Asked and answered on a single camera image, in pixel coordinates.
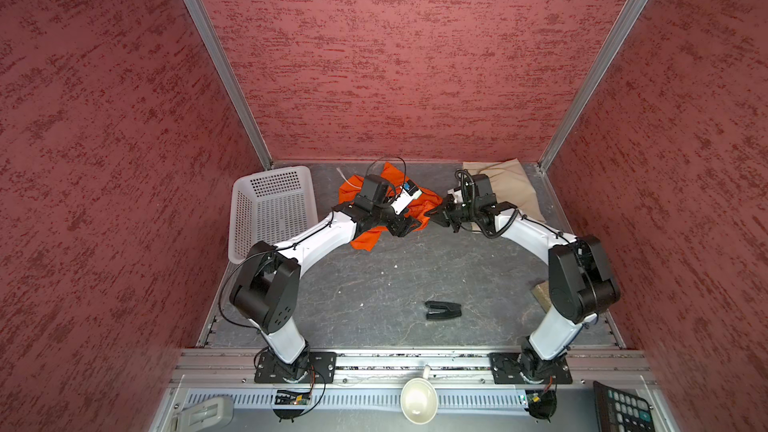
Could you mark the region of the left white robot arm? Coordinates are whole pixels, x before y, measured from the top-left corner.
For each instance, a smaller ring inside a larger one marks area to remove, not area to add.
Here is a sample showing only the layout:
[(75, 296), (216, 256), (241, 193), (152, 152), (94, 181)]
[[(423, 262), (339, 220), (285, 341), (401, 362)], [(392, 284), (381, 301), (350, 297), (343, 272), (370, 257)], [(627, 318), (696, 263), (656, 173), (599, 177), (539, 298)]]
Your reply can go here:
[(395, 237), (417, 230), (421, 222), (408, 212), (391, 205), (345, 202), (335, 206), (324, 222), (296, 237), (274, 245), (254, 244), (239, 264), (229, 303), (260, 332), (268, 351), (297, 380), (310, 368), (308, 343), (293, 319), (302, 275), (330, 252), (377, 227)]

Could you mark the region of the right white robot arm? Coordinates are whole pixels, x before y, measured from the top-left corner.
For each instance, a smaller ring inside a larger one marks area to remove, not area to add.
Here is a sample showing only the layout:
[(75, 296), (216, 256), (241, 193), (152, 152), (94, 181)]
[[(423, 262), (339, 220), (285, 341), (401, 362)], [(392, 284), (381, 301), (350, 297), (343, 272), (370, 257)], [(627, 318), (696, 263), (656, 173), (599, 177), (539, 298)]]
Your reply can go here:
[(583, 328), (620, 299), (606, 252), (592, 235), (577, 237), (554, 229), (509, 202), (478, 207), (470, 201), (457, 202), (453, 195), (429, 216), (454, 231), (473, 223), (484, 237), (513, 241), (547, 265), (551, 306), (537, 329), (522, 340), (516, 365), (529, 383), (554, 376)]

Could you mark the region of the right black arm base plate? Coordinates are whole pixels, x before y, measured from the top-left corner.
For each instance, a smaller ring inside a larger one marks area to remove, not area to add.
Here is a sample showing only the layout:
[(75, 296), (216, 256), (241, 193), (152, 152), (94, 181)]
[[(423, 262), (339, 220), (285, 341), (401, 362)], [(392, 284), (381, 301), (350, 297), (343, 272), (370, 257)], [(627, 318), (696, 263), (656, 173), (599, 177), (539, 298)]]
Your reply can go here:
[(534, 352), (489, 353), (490, 370), (497, 385), (570, 385), (573, 378), (567, 354), (551, 360), (540, 359)]

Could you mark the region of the orange shorts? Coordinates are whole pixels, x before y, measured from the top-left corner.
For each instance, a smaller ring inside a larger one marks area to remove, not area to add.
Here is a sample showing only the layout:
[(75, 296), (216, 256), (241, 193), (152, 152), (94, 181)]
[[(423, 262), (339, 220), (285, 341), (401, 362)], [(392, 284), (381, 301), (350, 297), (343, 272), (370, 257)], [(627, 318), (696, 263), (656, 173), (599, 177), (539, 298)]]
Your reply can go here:
[[(383, 167), (379, 172), (374, 172), (372, 169), (368, 168), (364, 175), (354, 175), (344, 180), (343, 184), (338, 189), (338, 203), (340, 204), (341, 209), (350, 214), (352, 218), (354, 199), (362, 187), (364, 178), (371, 174), (384, 177), (392, 182), (397, 189), (400, 189), (407, 179), (413, 181), (407, 175), (406, 164), (401, 164), (401, 166), (397, 167), (388, 161), (383, 163)], [(436, 192), (425, 189), (419, 185), (417, 186), (423, 191), (422, 196), (410, 204), (408, 207), (409, 211), (406, 213), (408, 217), (413, 217), (420, 221), (420, 227), (415, 231), (424, 229), (430, 221), (429, 214), (443, 204), (443, 200)], [(360, 237), (355, 236), (351, 241), (351, 246), (356, 250), (370, 252), (385, 232), (389, 233), (384, 227), (376, 227), (372, 231), (362, 234)]]

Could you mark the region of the white plastic laundry basket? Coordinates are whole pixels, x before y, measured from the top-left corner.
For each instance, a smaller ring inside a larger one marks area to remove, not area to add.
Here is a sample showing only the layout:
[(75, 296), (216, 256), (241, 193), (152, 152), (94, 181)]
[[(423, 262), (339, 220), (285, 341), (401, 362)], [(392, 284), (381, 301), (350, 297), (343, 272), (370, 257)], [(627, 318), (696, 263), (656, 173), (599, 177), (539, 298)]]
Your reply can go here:
[(239, 264), (257, 242), (282, 242), (317, 223), (308, 167), (284, 167), (241, 177), (232, 187), (228, 259)]

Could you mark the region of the beige drawstring shorts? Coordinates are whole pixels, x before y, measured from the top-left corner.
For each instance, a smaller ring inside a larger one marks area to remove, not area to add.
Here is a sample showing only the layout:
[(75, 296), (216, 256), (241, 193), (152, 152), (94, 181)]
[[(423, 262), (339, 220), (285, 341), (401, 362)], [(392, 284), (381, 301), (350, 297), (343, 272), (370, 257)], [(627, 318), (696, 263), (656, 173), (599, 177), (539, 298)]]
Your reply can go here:
[(464, 162), (472, 175), (485, 174), (498, 202), (517, 205), (529, 218), (545, 223), (536, 191), (518, 159), (504, 162)]

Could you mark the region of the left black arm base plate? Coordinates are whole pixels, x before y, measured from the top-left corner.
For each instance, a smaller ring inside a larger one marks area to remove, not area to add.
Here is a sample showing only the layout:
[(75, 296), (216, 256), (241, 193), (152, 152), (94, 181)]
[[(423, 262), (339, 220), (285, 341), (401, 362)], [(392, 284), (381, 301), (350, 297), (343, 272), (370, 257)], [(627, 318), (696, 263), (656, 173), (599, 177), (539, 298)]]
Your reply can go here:
[(304, 351), (293, 363), (285, 363), (267, 350), (254, 358), (253, 381), (256, 384), (332, 383), (337, 358), (334, 352)]

